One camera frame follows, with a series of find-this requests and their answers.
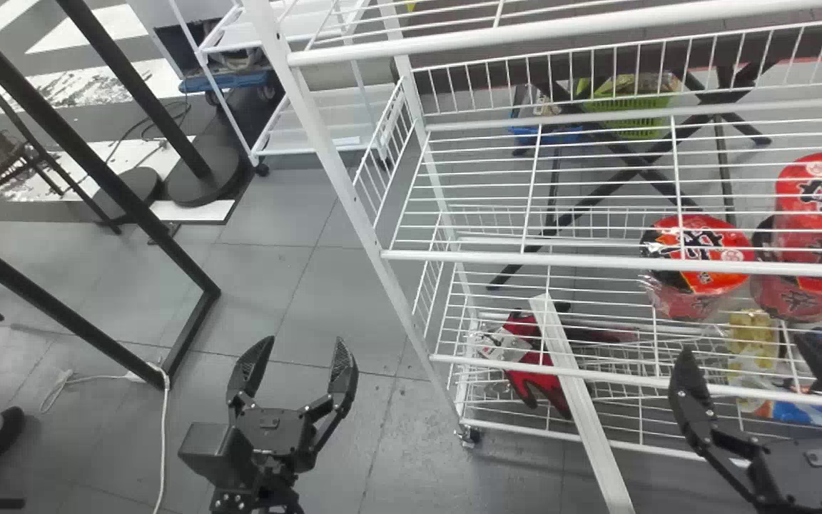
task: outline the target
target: black cable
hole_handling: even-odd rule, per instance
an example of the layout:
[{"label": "black cable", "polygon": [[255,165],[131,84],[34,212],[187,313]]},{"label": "black cable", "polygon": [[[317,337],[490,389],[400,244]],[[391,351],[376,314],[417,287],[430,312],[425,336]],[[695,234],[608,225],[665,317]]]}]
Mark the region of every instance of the black cable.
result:
[{"label": "black cable", "polygon": [[[166,104],[163,105],[163,107],[167,111],[170,111],[170,108],[176,107],[177,105],[182,105],[183,110],[179,111],[179,113],[174,114],[173,116],[171,116],[171,118],[173,118],[173,120],[176,121],[176,126],[179,126],[179,127],[183,126],[183,122],[186,120],[186,116],[189,114],[189,111],[192,111],[192,104],[189,103],[189,94],[185,94],[185,95],[186,95],[186,97],[183,100],[174,100],[174,101],[167,102]],[[150,131],[151,129],[156,127],[156,125],[154,124],[154,121],[152,121],[150,117],[141,118],[141,120],[137,121],[131,127],[128,127],[128,129],[126,129],[126,131],[124,131],[123,135],[120,136],[120,138],[118,138],[118,140],[116,141],[116,146],[114,146],[113,149],[110,150],[110,153],[103,160],[103,162],[107,163],[107,165],[108,165],[110,163],[110,159],[112,159],[113,156],[116,155],[116,151],[120,148],[120,144],[122,144],[123,141],[125,141],[126,138],[128,136],[130,136],[130,134],[133,133],[133,131],[135,131],[135,129],[137,129],[138,127],[141,127],[141,126],[144,126],[144,127],[143,127],[143,129],[141,129],[141,132],[139,133],[139,139],[144,140],[144,141],[148,140],[148,138],[146,137],[146,134],[148,133],[148,131]],[[151,150],[151,152],[148,153],[147,156],[144,156],[140,161],[135,163],[135,166],[132,166],[132,167],[137,167],[138,165],[140,165],[140,163],[143,163],[148,157],[154,155],[154,153],[157,152],[157,150],[160,150],[162,148],[163,148],[162,146],[159,146],[156,149]]]}]

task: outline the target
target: white wire shelf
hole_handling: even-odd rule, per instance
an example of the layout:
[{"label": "white wire shelf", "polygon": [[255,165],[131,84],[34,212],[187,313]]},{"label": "white wire shelf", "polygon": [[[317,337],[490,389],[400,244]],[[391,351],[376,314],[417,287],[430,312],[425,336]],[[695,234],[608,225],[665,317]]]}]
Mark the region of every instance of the white wire shelf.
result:
[{"label": "white wire shelf", "polygon": [[[357,16],[366,9],[369,0],[277,0],[270,2],[271,9],[278,17],[278,27],[288,43],[306,43],[313,39],[324,21],[335,16],[340,10],[345,15],[337,31],[323,31],[318,36],[340,38],[349,36],[356,30]],[[245,12],[242,4],[234,6],[218,21],[198,50],[203,54],[215,54],[243,49],[258,49],[261,38],[248,19],[241,19]]]},{"label": "white wire shelf", "polygon": [[[375,84],[313,92],[313,100],[319,104],[336,149],[363,151],[370,146],[374,141],[372,133],[376,121],[394,90],[392,84]],[[290,99],[285,96],[255,140],[252,153],[254,156],[281,156],[313,152],[306,131],[297,120]]]},{"label": "white wire shelf", "polygon": [[[665,394],[674,359],[690,347],[714,396],[822,405],[822,396],[799,393],[813,375],[789,343],[810,326],[769,318],[746,286],[723,299],[710,318],[679,321],[656,312],[633,270],[525,266],[496,286],[492,279],[500,268],[425,263],[414,313],[431,361],[450,364],[456,374],[473,369],[493,370],[494,376],[503,370],[575,376],[600,384],[597,399],[639,400]],[[480,357],[476,335],[497,330],[517,309],[529,312],[529,299],[543,293],[554,299],[579,370],[548,364],[554,352],[546,336],[521,337],[544,365]],[[459,380],[450,376],[450,383]]]},{"label": "white wire shelf", "polygon": [[[548,400],[538,399],[529,409],[509,389],[502,371],[476,366],[453,366],[448,388],[456,395],[461,423],[488,430],[525,433],[551,439],[581,441],[574,423],[565,419]],[[687,449],[666,399],[666,390],[616,383],[592,383],[594,407],[611,446],[623,450],[701,460]],[[727,424],[763,441],[822,435],[822,427],[770,420],[744,413],[737,397],[717,397],[714,412]]]},{"label": "white wire shelf", "polygon": [[[658,117],[650,116],[653,123],[639,128],[606,128],[610,118],[637,111],[572,116],[578,130],[563,136],[550,133],[548,127],[554,126],[541,117],[523,123],[534,123],[542,137],[510,133],[501,125],[509,121],[431,130],[409,188],[395,193],[405,196],[405,204],[382,254],[389,259],[822,276],[822,246],[816,244],[822,241],[822,178],[783,172],[792,165],[804,169],[807,165],[796,161],[822,153],[822,99],[720,109],[702,106],[691,116],[676,108],[643,111]],[[728,109],[746,121],[708,121]],[[771,143],[757,146],[740,131],[744,124],[762,131]],[[675,129],[684,137],[672,137]],[[656,139],[622,136],[639,130],[656,131]],[[812,182],[813,194],[796,189],[810,188]],[[385,201],[379,198],[385,196],[372,198],[374,211],[381,211]],[[681,245],[694,245],[699,230],[689,221],[684,225],[694,214],[734,225],[744,235],[736,247],[745,251],[743,263],[640,257],[641,239],[663,218],[675,219]],[[766,224],[780,216],[781,224]],[[801,219],[808,221],[798,223]],[[715,231],[725,235],[728,229]],[[454,244],[438,253],[431,248],[434,238]],[[779,241],[783,261],[754,259],[754,251],[769,250]]]},{"label": "white wire shelf", "polygon": [[[720,27],[744,25],[749,20],[762,23],[780,13],[795,13],[811,20],[812,7],[822,10],[822,0],[576,0],[565,4],[549,0],[461,4],[384,0],[360,10],[354,34],[319,36],[306,49],[289,55],[288,63],[300,67],[376,56],[433,55],[483,46],[496,46],[503,52],[512,44],[542,39],[551,40],[550,48],[573,46],[571,38],[577,38],[575,46],[580,46],[580,36],[599,32],[642,32],[654,26],[672,26],[681,32],[682,26],[697,22]],[[329,16],[319,32],[337,32],[345,26],[345,20]]]},{"label": "white wire shelf", "polygon": [[[413,75],[427,97],[428,124],[498,120],[512,108],[572,115],[683,106],[697,97],[708,104],[802,99],[822,96],[822,20],[492,56]],[[514,86],[523,84],[536,87],[516,98]]]}]

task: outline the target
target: metal pole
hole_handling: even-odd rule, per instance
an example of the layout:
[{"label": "metal pole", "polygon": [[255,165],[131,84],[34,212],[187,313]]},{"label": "metal pole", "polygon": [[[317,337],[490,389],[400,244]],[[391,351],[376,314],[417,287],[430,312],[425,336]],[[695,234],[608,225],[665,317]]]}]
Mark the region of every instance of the metal pole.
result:
[{"label": "metal pole", "polygon": [[208,163],[205,162],[201,153],[189,141],[183,130],[177,126],[173,117],[170,117],[161,101],[154,96],[148,85],[144,83],[131,62],[128,62],[126,56],[123,55],[123,50],[120,50],[120,46],[107,34],[101,22],[97,21],[94,13],[91,13],[91,7],[79,0],[56,0],[56,3],[68,14],[78,30],[81,30],[81,33],[88,39],[88,42],[91,43],[91,46],[107,66],[116,74],[116,77],[120,79],[120,82],[123,82],[131,97],[138,102],[144,113],[154,121],[154,124],[167,138],[167,142],[176,150],[176,153],[179,153],[180,159],[183,159],[183,162],[199,178],[210,178],[211,168]]},{"label": "metal pole", "polygon": [[71,330],[72,334],[84,339],[107,357],[112,358],[127,370],[141,377],[141,380],[163,390],[163,376],[159,371],[154,370],[147,362],[142,361],[133,352],[128,351],[123,345],[107,336],[100,328],[82,318],[79,313],[70,309],[65,303],[60,302],[55,296],[50,295],[45,289],[1,258],[0,283],[12,293],[46,313],[49,318],[58,321],[59,325]]},{"label": "metal pole", "polygon": [[68,155],[121,207],[206,292],[219,292],[218,284],[170,237],[156,215],[139,201],[110,166],[91,150],[71,124],[56,113],[56,109],[34,89],[24,75],[0,52],[0,85],[43,128]]}]

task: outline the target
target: blue basket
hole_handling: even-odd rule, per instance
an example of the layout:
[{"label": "blue basket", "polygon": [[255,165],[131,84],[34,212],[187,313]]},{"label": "blue basket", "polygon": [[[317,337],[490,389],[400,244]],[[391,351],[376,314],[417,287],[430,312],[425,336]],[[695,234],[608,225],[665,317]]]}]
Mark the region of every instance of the blue basket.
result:
[{"label": "blue basket", "polygon": [[[515,134],[516,143],[519,146],[534,146],[536,143],[536,139],[538,139],[538,127],[531,126],[531,127],[507,127],[509,133]],[[578,143],[580,140],[580,131],[582,131],[581,127],[566,127],[562,129],[562,131],[554,131],[554,133],[546,133],[544,136],[541,136],[541,144],[544,146],[545,144],[565,144],[565,143]]]}]

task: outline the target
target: black metal frame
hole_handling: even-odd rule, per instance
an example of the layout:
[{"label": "black metal frame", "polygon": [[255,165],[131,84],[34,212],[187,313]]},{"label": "black metal frame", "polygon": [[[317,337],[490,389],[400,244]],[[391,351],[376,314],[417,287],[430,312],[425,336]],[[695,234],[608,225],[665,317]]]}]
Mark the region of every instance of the black metal frame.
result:
[{"label": "black metal frame", "polygon": [[[162,248],[177,266],[202,289],[202,296],[189,315],[182,332],[170,350],[170,355],[164,359],[163,370],[173,378],[179,370],[183,356],[189,345],[195,339],[198,329],[208,316],[211,307],[218,300],[221,290],[214,281],[202,270],[199,265],[170,237],[167,228],[154,216],[144,202],[133,194],[107,163],[91,149],[78,135],[71,124],[56,113],[40,93],[33,88],[30,82],[14,68],[14,65],[0,52],[0,85],[19,102],[21,107],[51,136],[63,150],[75,160],[88,175],[112,198],[128,217],[133,219],[141,230],[151,237]],[[163,375],[154,370],[147,362],[128,351],[115,339],[111,338],[100,328],[94,326],[87,319],[50,295],[42,287],[24,276],[6,261],[0,258],[0,283],[16,295],[36,306],[60,325],[71,330],[73,334],[84,339],[103,352],[114,361],[123,365],[127,370],[135,373],[147,383],[159,390],[163,390]]]},{"label": "black metal frame", "polygon": [[[740,71],[734,73],[734,77],[733,72],[731,72],[731,68],[718,67],[720,88],[727,88],[728,84],[737,84],[741,87],[744,87],[745,84],[752,84],[761,74],[769,71],[769,69],[774,65],[776,65],[776,62],[774,61],[763,63],[762,66],[759,61],[756,63],[751,62],[744,68],[740,69]],[[706,92],[705,85],[701,84],[701,82],[699,82],[698,79],[692,75],[692,73],[686,71],[686,69],[679,74],[678,77],[682,77],[684,83],[689,88],[699,91],[697,92],[697,97],[699,98],[699,104],[701,105],[734,104],[750,92],[749,89],[743,91]],[[596,77],[593,82],[594,84],[603,84],[606,80],[607,77]],[[535,84],[535,87],[544,91],[545,94],[551,98],[571,98],[570,91],[564,90],[564,88],[562,88],[562,86],[560,86],[557,82],[552,82],[552,84]],[[586,91],[582,91],[582,94],[590,94],[591,91],[588,90],[590,90],[590,88],[587,88]],[[575,96],[575,100],[584,100],[584,98],[577,95]],[[575,104],[562,104],[560,107],[562,109],[562,113],[564,114],[583,113],[582,109]],[[753,126],[750,126],[750,124],[748,124],[747,121],[744,121],[739,115],[727,113],[722,114],[721,117],[734,124],[734,128],[743,133],[745,136],[753,139],[753,142],[758,144],[758,146],[770,144],[771,140],[768,137],[764,136],[763,133],[758,131]],[[708,124],[710,121],[715,119],[716,115],[714,114],[694,114],[682,121],[682,123],[676,127],[676,130],[673,131],[673,142],[671,137],[672,131],[668,131],[665,136],[656,141],[656,143],[653,143],[652,147],[641,153],[635,149],[632,149],[629,144],[623,143],[621,140],[617,139],[617,137],[613,136],[613,134],[605,133],[604,131],[601,131],[601,133],[585,134],[585,136],[589,137],[591,140],[607,143],[607,148],[610,149],[614,155],[623,160],[628,167],[615,173],[611,176],[611,178],[607,179],[606,183],[597,186],[597,188],[585,195],[585,197],[581,199],[574,206],[574,208],[570,209],[569,213],[558,216],[557,221],[544,228],[541,232],[541,237],[552,237],[557,235],[562,227],[567,227],[577,221],[577,219],[580,219],[589,211],[591,207],[594,207],[603,201],[606,196],[613,195],[614,192],[617,192],[617,189],[620,189],[620,186],[625,185],[626,182],[629,182],[637,175],[641,176],[644,180],[646,180],[646,182],[649,183],[650,186],[653,186],[653,188],[658,190],[662,196],[665,196],[665,198],[676,205],[676,202],[678,201],[678,189],[676,189],[676,186],[671,184],[673,181],[666,178],[665,175],[662,175],[662,173],[658,172],[658,170],[646,168],[646,166],[651,166],[663,156],[671,155],[671,151],[676,144],[681,144],[687,140],[688,137],[693,136],[696,131],[704,126],[704,124]],[[600,124],[580,123],[580,126],[588,131],[599,131],[604,129],[604,127],[600,126]],[[718,134],[721,131],[721,126],[717,124],[716,127]],[[558,128],[561,127],[545,126],[544,133],[552,133]],[[716,138],[716,148],[719,157],[719,173],[721,178],[728,178],[728,169],[725,167],[724,160],[724,143],[721,142],[721,138],[719,137]],[[726,190],[725,188],[727,188],[727,198],[731,198],[731,183],[722,181],[722,188],[724,188],[724,191]],[[699,205],[693,198],[681,193],[681,207],[696,209],[699,208]],[[725,207],[728,211],[733,211],[734,202],[731,202],[731,205],[726,203]],[[526,253],[537,253],[541,250],[541,248],[544,248],[544,246],[532,244],[526,246],[524,251],[526,251]],[[499,272],[497,276],[490,281],[488,289],[495,290],[500,286],[503,286],[503,284],[509,280],[509,277],[512,277],[513,274],[519,272],[519,269],[522,269],[522,264],[509,264],[504,267],[502,272]]]}]

